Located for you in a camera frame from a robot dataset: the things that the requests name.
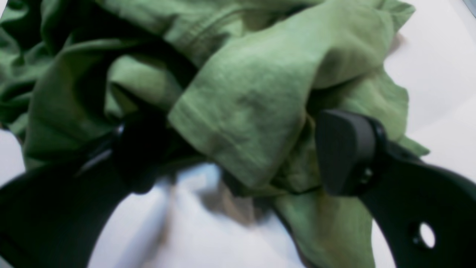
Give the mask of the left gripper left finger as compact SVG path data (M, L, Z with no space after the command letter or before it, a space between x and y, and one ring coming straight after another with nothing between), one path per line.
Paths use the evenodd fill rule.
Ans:
M117 206L148 193L171 132L131 118L1 187L1 257L14 268L86 268Z

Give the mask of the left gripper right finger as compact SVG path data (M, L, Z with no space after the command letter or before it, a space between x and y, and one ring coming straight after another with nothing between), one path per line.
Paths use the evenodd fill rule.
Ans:
M322 110L315 144L325 190L364 204L396 267L475 267L474 182L423 162L360 114Z

